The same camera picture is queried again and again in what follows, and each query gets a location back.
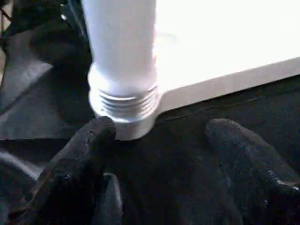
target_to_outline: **white cylinder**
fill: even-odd
[[[93,55],[91,88],[132,97],[156,85],[155,0],[83,0]]]
[[[82,0],[93,63],[90,105],[109,116],[117,139],[140,138],[152,128],[159,105],[152,55],[155,0]]]

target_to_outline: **white pipe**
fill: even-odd
[[[82,5],[93,56],[91,107],[114,120],[118,139],[143,136],[159,101],[152,56],[156,1],[83,0]]]

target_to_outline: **white surface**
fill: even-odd
[[[300,74],[300,1],[157,0],[161,111]]]

